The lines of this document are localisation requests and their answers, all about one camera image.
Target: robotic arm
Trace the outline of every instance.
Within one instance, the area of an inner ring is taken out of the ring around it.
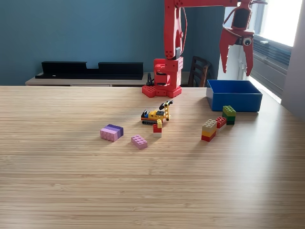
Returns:
[[[149,97],[168,96],[173,98],[182,92],[181,70],[183,68],[184,51],[187,19],[185,7],[203,7],[203,6],[224,6],[234,7],[238,3],[241,5],[235,8],[225,20],[228,21],[234,13],[234,19],[231,28],[223,28],[220,41],[220,54],[223,63],[224,72],[226,72],[226,63],[230,45],[242,45],[247,61],[247,76],[253,67],[253,31],[247,31],[251,18],[250,5],[254,3],[266,4],[263,0],[164,0],[164,55],[165,59],[154,60],[154,88],[144,86],[142,92]],[[181,9],[185,16],[185,34],[181,26]]]

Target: lego brick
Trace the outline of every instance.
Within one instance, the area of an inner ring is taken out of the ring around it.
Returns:
[[[175,90],[171,92],[167,92],[167,96],[170,98],[174,98],[182,93],[182,88],[179,86]]]
[[[227,125],[234,125],[235,121],[227,121]]]
[[[208,133],[214,132],[217,129],[217,122],[216,120],[209,119],[203,126],[202,131],[206,131]]]
[[[221,128],[216,130],[216,135],[218,135],[220,132],[222,132],[223,129],[225,129],[227,125],[223,125]]]
[[[154,133],[162,133],[162,128],[158,128],[157,124],[153,124],[152,126]]]
[[[210,137],[201,136],[201,140],[206,141],[206,142],[210,142],[215,136],[216,136],[216,131]]]
[[[157,87],[156,86],[143,86],[142,87],[142,93],[147,95],[150,98],[153,98],[157,94]]]
[[[144,149],[148,146],[147,141],[142,138],[140,135],[133,136],[131,142],[138,147],[138,149]]]
[[[156,115],[160,115],[160,116],[163,116],[164,115],[164,111],[157,111]]]
[[[124,135],[124,128],[123,127],[120,127],[120,126],[117,126],[117,125],[111,125],[111,124],[109,124],[107,126],[112,127],[112,128],[116,128],[116,129],[120,129],[121,137]]]
[[[121,130],[120,130],[120,129],[113,128],[113,127],[110,127],[110,126],[105,126],[104,128],[105,128],[105,129],[108,129],[108,130],[113,130],[113,131],[117,132],[117,133],[118,133],[118,139],[121,137]]]
[[[154,137],[162,137],[162,133],[154,133],[153,136]]]
[[[162,129],[162,121],[160,119],[157,120],[157,125],[159,129]]]
[[[217,129],[220,129],[222,126],[224,126],[227,123],[227,119],[224,117],[218,117],[216,121],[217,121]]]
[[[206,132],[206,131],[201,132],[201,135],[205,136],[205,137],[211,137],[213,134],[214,134],[214,131],[213,132]]]
[[[225,112],[228,117],[236,116],[236,111],[231,106],[224,106],[223,112]]]
[[[115,142],[118,140],[118,132],[103,128],[100,130],[101,138]]]
[[[223,118],[226,118],[227,121],[235,121],[235,116],[227,116],[225,112],[223,112]]]

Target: blue box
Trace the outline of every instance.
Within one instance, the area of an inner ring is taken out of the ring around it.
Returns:
[[[231,106],[237,112],[258,112],[263,94],[250,81],[208,80],[206,97],[212,111],[222,111]]]

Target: pink lego brick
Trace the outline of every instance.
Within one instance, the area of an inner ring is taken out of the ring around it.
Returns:
[[[132,143],[138,147],[139,149],[144,149],[148,146],[147,142],[140,135],[136,135],[132,137]]]
[[[115,132],[113,130],[109,130],[106,128],[103,128],[101,131],[101,138],[109,140],[109,141],[113,141],[115,142],[116,140],[118,140],[118,132]]]

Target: stacked lego bricks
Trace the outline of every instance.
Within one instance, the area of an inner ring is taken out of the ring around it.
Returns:
[[[236,111],[231,106],[224,106],[223,118],[226,118],[227,125],[234,125],[236,118]]]
[[[216,118],[216,122],[217,122],[217,132],[220,132],[225,128],[227,119],[223,117],[218,117]]]
[[[123,127],[109,124],[100,130],[100,133],[102,139],[115,142],[124,135],[124,129]]]
[[[132,137],[132,143],[138,147],[138,149],[144,149],[148,147],[147,141],[142,138],[140,135],[136,135]]]
[[[158,119],[157,124],[154,124],[152,126],[153,126],[153,136],[162,137],[162,121]]]
[[[210,142],[215,137],[216,130],[217,130],[217,121],[209,119],[202,126],[201,140]]]

